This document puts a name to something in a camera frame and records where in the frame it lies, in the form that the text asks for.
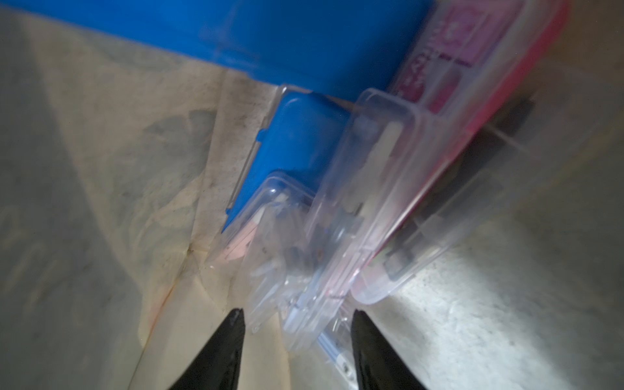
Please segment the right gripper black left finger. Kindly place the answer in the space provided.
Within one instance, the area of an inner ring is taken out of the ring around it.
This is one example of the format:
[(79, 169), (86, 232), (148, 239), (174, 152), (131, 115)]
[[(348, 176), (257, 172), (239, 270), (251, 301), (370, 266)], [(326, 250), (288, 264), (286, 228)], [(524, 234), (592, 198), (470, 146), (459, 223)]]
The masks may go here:
[(236, 308), (170, 389), (238, 389), (244, 339), (244, 310)]

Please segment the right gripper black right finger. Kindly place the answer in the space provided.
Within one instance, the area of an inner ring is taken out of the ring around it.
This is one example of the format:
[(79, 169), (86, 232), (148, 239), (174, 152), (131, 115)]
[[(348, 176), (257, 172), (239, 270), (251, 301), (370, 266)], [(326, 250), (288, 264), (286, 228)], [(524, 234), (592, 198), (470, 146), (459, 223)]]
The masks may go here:
[(363, 310), (354, 312), (351, 338), (360, 389), (426, 390)]

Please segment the small blue clear case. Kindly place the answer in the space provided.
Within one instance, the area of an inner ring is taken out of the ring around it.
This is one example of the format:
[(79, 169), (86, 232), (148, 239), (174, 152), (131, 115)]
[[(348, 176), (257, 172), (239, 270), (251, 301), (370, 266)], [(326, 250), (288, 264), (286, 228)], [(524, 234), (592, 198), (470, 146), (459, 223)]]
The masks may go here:
[(248, 154), (226, 207), (228, 227), (269, 175), (284, 172), (315, 191), (349, 121), (353, 104), (283, 85)]

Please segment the clear plastic ruler case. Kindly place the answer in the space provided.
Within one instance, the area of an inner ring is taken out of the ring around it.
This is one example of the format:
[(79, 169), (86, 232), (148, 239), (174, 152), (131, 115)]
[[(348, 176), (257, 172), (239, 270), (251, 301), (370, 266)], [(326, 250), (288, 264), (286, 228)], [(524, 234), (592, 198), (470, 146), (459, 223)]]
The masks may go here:
[(288, 351), (317, 340), (421, 193), (435, 139), (427, 110), (368, 89), (317, 190), (284, 172), (264, 180), (211, 258), (235, 270), (250, 331), (277, 317)]

